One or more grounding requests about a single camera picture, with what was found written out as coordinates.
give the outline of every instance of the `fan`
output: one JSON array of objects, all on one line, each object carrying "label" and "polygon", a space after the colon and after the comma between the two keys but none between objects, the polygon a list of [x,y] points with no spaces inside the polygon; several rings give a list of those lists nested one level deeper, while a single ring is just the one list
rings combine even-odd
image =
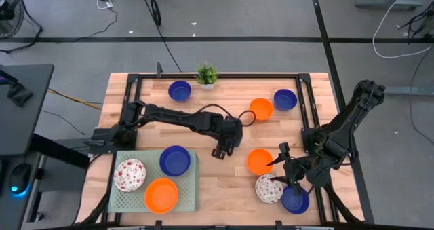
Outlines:
[{"label": "fan", "polygon": [[41,25],[28,14],[23,0],[0,0],[0,40],[13,37],[20,30],[22,22],[25,20],[24,13],[27,14],[28,18],[39,27],[35,38],[28,45],[17,47],[12,50],[0,50],[0,52],[10,53],[30,47],[35,44],[39,34],[42,32]]}]

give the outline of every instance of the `white pot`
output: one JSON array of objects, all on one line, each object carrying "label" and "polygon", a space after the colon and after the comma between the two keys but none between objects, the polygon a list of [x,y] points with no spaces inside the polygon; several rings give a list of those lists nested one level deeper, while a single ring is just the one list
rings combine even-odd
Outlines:
[{"label": "white pot", "polygon": [[202,89],[211,90],[214,88],[214,84],[201,85]]}]

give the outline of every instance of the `floor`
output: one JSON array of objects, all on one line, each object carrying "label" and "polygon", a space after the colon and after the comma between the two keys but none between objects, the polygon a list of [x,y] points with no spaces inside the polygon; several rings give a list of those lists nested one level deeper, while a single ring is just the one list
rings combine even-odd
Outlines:
[{"label": "floor", "polygon": [[[42,37],[82,37],[102,30],[115,15],[96,8],[96,0],[24,0],[32,17],[44,27]],[[157,0],[167,37],[321,37],[312,0]],[[432,0],[422,1],[426,7]],[[370,38],[384,10],[358,9],[355,0],[319,0],[331,38]],[[158,37],[143,0],[113,0],[118,21],[97,37]],[[404,38],[397,25],[421,12],[392,11],[378,33],[380,38]],[[16,37],[33,36],[25,22]],[[22,43],[1,43],[8,49]],[[330,72],[322,42],[171,42],[183,71],[213,62],[220,71]],[[382,43],[382,54],[414,52],[427,44]],[[369,43],[331,43],[344,97],[362,79],[385,86],[409,86],[422,55],[399,59],[378,57]],[[37,43],[13,54],[0,54],[0,63],[55,66],[51,88],[87,101],[103,102],[112,72],[155,71],[160,62],[177,71],[161,42]],[[416,76],[416,85],[433,84],[434,51]],[[413,97],[415,124],[433,137],[432,98]],[[99,112],[48,94],[43,109],[62,115],[87,136],[98,125]],[[387,96],[357,129],[361,167],[375,222],[386,225],[434,227],[434,147],[417,134],[409,120],[407,96]],[[36,132],[52,139],[85,138],[60,118],[42,113]],[[77,211],[79,190],[44,196],[40,211],[46,220],[23,229],[69,224]]]}]

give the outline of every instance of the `computer mouse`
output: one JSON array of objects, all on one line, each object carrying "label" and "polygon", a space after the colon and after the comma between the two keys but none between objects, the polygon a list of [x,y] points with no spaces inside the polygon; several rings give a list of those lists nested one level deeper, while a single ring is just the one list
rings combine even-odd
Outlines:
[{"label": "computer mouse", "polygon": [[32,166],[27,163],[19,164],[12,169],[9,178],[9,188],[13,194],[20,194],[26,190],[31,170]]}]

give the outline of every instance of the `potted plant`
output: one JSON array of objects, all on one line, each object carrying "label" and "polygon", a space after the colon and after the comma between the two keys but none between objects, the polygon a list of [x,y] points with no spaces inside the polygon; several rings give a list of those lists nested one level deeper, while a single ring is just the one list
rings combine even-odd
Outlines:
[{"label": "potted plant", "polygon": [[217,81],[218,72],[213,64],[209,66],[205,62],[203,65],[197,67],[197,82],[201,84],[201,87],[206,90],[214,88],[214,84]]}]

